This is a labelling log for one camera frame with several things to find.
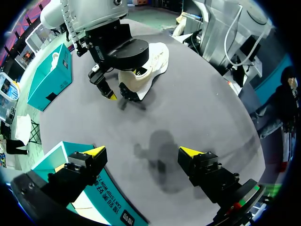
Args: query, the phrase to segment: teal cardboard box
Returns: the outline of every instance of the teal cardboard box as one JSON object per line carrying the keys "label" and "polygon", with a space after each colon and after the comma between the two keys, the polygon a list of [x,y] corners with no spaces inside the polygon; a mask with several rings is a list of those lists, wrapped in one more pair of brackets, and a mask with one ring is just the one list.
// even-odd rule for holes
{"label": "teal cardboard box", "polygon": [[[68,162],[68,155],[91,149],[94,149],[93,145],[62,141],[36,163],[32,170],[48,182],[48,174],[55,173],[56,168]],[[124,198],[105,168],[97,176],[94,185],[87,186],[78,199],[70,203],[67,208],[90,220],[107,225],[148,225],[147,220]]]}
{"label": "teal cardboard box", "polygon": [[[53,53],[58,53],[59,56],[56,67],[50,71]],[[27,103],[44,111],[51,101],[72,83],[71,68],[71,53],[62,44],[38,66],[28,93]]]}

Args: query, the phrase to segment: teal panel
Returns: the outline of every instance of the teal panel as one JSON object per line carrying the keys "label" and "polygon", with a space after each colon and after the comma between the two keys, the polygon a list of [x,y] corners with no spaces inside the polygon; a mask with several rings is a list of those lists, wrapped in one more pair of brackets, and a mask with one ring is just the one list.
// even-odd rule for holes
{"label": "teal panel", "polygon": [[41,163],[36,166],[35,170],[52,170],[56,167],[64,164],[66,162],[63,149],[59,146],[57,149],[50,150],[49,154],[47,153],[46,157],[41,161]]}
{"label": "teal panel", "polygon": [[[59,53],[56,67],[50,71],[52,54]],[[40,111],[50,104],[50,94],[59,95],[72,83],[71,53],[64,44],[58,46],[38,66],[30,87],[27,103]]]}
{"label": "teal panel", "polygon": [[148,225],[148,223],[143,220],[143,218],[140,217],[127,203],[125,198],[110,179],[105,169],[103,169],[97,176],[97,181],[95,184],[93,186],[87,186],[84,191],[98,212],[111,225],[125,225],[120,220],[120,218],[124,215],[124,211],[127,211],[135,219],[135,225]]}
{"label": "teal panel", "polygon": [[275,92],[276,88],[281,85],[280,78],[282,71],[290,65],[293,65],[292,61],[290,57],[286,55],[273,73],[255,89],[261,104],[264,104]]}
{"label": "teal panel", "polygon": [[72,211],[73,213],[77,214],[77,211],[75,210],[75,208],[72,206],[71,203],[68,204],[67,209],[70,210],[70,211]]}
{"label": "teal panel", "polygon": [[75,144],[75,143],[69,143],[64,141],[63,141],[63,145],[67,156],[72,154],[73,152],[85,152],[94,149],[93,145],[82,145],[82,144]]}
{"label": "teal panel", "polygon": [[54,169],[45,169],[45,170],[38,170],[33,169],[33,171],[38,174],[43,180],[45,180],[48,183],[48,173],[55,173]]}

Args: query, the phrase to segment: white folding chair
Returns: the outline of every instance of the white folding chair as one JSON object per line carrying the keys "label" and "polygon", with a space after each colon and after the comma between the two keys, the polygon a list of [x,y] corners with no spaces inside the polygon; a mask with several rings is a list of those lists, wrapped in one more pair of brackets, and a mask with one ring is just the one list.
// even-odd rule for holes
{"label": "white folding chair", "polygon": [[27,145],[29,142],[41,145],[40,125],[31,120],[29,114],[17,116],[15,137],[21,140],[24,145]]}

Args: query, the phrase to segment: gray mat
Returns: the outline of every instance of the gray mat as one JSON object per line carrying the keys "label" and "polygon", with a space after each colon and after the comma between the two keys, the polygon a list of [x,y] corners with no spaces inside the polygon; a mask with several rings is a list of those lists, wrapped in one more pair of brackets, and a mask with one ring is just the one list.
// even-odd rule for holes
{"label": "gray mat", "polygon": [[[265,165],[254,125],[227,82],[203,58],[173,38],[131,20],[132,34],[169,48],[169,66],[143,106],[103,98],[89,83],[89,53],[72,54],[73,83],[41,113],[45,152],[60,141],[105,145],[107,169],[152,225],[206,225],[217,204],[193,187],[177,163],[178,147],[211,151],[238,172],[259,180]],[[106,75],[120,98],[117,74]]]}

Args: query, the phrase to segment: white cable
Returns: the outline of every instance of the white cable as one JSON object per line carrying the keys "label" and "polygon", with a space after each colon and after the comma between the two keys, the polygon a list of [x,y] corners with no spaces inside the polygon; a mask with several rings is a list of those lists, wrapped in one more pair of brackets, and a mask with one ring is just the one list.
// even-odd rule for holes
{"label": "white cable", "polygon": [[259,36],[259,38],[258,38],[257,41],[255,42],[255,44],[254,44],[254,46],[253,46],[251,52],[250,52],[249,55],[246,57],[246,59],[244,59],[244,60],[243,60],[241,63],[239,63],[239,64],[233,63],[233,62],[230,60],[229,56],[228,56],[227,48],[226,48],[226,43],[227,43],[227,39],[228,39],[228,35],[229,35],[230,30],[232,29],[232,27],[233,27],[235,21],[238,19],[238,17],[239,17],[239,15],[240,15],[241,11],[243,10],[243,7],[242,7],[241,5],[239,5],[239,6],[240,6],[240,9],[239,9],[239,11],[238,11],[236,17],[234,18],[234,20],[233,20],[231,26],[229,27],[229,29],[228,29],[228,31],[227,31],[227,34],[226,34],[226,37],[225,37],[225,41],[224,41],[224,51],[225,51],[225,54],[226,54],[226,58],[229,60],[230,64],[232,64],[233,66],[236,66],[236,67],[243,65],[243,64],[250,58],[250,56],[251,56],[252,53],[254,52],[256,46],[258,45],[258,43],[260,42],[260,40],[263,38],[264,33],[265,33],[265,29],[266,29],[266,27],[263,29],[263,32],[261,33],[261,35]]}
{"label": "white cable", "polygon": [[61,0],[61,10],[62,10],[62,15],[65,21],[65,24],[67,26],[68,32],[71,35],[71,40],[74,45],[75,50],[77,51],[77,43],[79,43],[79,38],[77,37],[77,34],[73,28],[73,24],[71,21],[71,15],[69,11],[69,5],[68,5],[68,0]]}

